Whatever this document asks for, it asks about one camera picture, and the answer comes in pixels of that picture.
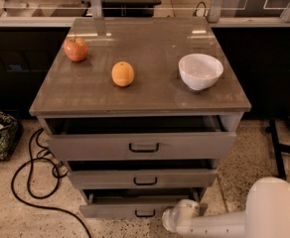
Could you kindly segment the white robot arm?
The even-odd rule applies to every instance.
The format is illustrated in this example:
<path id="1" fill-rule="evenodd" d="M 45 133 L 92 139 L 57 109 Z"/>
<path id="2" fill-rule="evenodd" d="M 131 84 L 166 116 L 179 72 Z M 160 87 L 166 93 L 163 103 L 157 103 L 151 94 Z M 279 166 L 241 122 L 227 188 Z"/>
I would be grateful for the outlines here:
<path id="1" fill-rule="evenodd" d="M 185 238 L 290 238 L 290 183 L 261 178 L 244 211 L 200 216 L 200 205 L 182 199 L 162 216 L 163 226 Z"/>

